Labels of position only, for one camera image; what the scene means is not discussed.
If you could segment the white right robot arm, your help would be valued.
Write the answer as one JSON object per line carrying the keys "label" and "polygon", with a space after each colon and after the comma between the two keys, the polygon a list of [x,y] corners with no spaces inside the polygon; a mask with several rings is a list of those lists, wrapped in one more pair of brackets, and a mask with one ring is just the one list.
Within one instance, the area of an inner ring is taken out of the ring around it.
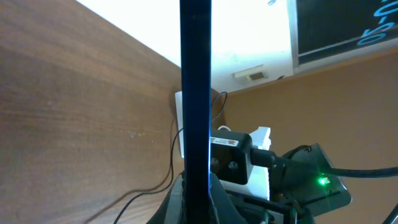
{"label": "white right robot arm", "polygon": [[251,185],[223,182],[248,223],[314,223],[315,217],[351,203],[352,196],[342,179],[319,171],[332,167],[319,144],[299,146],[282,157],[314,165],[316,171],[293,166],[255,167]]}

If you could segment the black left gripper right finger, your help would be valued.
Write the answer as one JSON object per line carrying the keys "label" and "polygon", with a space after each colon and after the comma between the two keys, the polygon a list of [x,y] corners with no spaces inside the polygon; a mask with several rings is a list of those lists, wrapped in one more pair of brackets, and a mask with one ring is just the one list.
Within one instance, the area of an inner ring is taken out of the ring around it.
{"label": "black left gripper right finger", "polygon": [[211,179],[210,195],[219,224],[246,224],[218,179]]}

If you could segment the blue Samsung Galaxy smartphone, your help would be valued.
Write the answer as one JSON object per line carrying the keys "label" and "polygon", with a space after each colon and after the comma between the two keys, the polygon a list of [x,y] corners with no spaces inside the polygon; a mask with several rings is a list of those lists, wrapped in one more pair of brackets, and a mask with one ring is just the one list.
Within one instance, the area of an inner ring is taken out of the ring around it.
{"label": "blue Samsung Galaxy smartphone", "polygon": [[211,1],[180,1],[185,216],[210,221]]}

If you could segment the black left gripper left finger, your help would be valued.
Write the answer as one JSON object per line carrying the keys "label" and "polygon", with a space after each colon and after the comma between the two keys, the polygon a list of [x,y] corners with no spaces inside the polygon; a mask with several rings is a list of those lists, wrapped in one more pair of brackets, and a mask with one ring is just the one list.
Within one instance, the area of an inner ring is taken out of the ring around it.
{"label": "black left gripper left finger", "polygon": [[183,189],[185,173],[178,175],[164,201],[147,224],[181,224],[183,223]]}

